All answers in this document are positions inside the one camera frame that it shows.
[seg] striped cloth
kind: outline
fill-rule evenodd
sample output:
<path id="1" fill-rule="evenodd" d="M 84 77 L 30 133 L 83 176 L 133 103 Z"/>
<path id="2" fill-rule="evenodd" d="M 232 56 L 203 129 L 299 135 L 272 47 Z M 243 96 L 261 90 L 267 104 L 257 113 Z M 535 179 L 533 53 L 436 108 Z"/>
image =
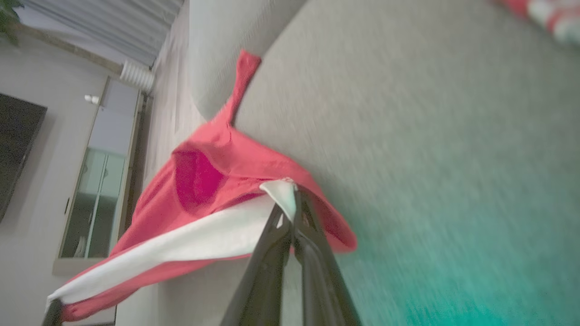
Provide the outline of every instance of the striped cloth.
<path id="1" fill-rule="evenodd" d="M 501 0 L 548 30 L 563 44 L 580 45 L 580 0 Z"/>

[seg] floor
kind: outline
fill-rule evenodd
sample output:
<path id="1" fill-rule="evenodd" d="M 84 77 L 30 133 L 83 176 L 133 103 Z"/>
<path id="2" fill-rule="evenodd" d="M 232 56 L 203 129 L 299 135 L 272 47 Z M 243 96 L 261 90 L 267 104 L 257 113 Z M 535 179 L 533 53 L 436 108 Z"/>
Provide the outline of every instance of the floor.
<path id="1" fill-rule="evenodd" d="M 193 105 L 188 82 L 189 1 L 173 23 L 155 62 L 155 86 L 147 143 L 144 184 L 169 158 L 171 151 L 205 121 Z"/>
<path id="2" fill-rule="evenodd" d="M 307 168 L 351 223 L 359 248 L 338 260 L 365 325 L 578 325 L 576 54 L 487 2 L 331 2 L 311 1 L 284 31 L 316 55 L 269 50 L 236 128 Z M 145 184 L 202 123 L 187 91 L 188 6 L 155 68 Z M 341 78 L 348 58 L 358 65 Z M 143 288 L 117 325 L 219 325 L 245 264 Z M 301 324 L 298 270 L 290 261 L 283 325 Z"/>

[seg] white wall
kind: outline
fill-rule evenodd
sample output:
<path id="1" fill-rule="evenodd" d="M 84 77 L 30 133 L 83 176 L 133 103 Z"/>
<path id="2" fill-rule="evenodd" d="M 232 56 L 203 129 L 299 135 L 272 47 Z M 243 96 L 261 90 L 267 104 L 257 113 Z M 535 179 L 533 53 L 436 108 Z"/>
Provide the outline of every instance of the white wall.
<path id="1" fill-rule="evenodd" d="M 0 92 L 48 107 L 0 223 L 0 324 L 40 325 L 46 296 L 68 278 L 52 276 L 96 106 L 107 73 L 66 52 L 21 38 L 0 47 Z M 82 323 L 110 321 L 108 310 Z"/>

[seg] television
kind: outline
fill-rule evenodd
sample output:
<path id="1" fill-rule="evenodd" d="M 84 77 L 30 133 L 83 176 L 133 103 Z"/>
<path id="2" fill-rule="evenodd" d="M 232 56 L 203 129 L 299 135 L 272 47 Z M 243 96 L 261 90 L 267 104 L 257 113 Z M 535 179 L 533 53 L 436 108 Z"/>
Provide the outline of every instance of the television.
<path id="1" fill-rule="evenodd" d="M 45 115 L 46 107 L 0 93 L 0 222 Z"/>

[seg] white fabric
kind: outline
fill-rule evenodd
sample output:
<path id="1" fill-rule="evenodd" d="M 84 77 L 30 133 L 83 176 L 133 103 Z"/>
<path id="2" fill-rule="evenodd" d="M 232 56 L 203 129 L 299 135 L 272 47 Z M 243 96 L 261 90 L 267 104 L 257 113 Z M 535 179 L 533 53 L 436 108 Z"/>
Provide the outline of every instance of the white fabric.
<path id="1" fill-rule="evenodd" d="M 291 180 L 264 182 L 267 195 L 242 202 L 149 239 L 48 296 L 64 304 L 89 299 L 165 262 L 220 259 L 253 252 L 277 203 L 290 220 L 296 213 Z"/>

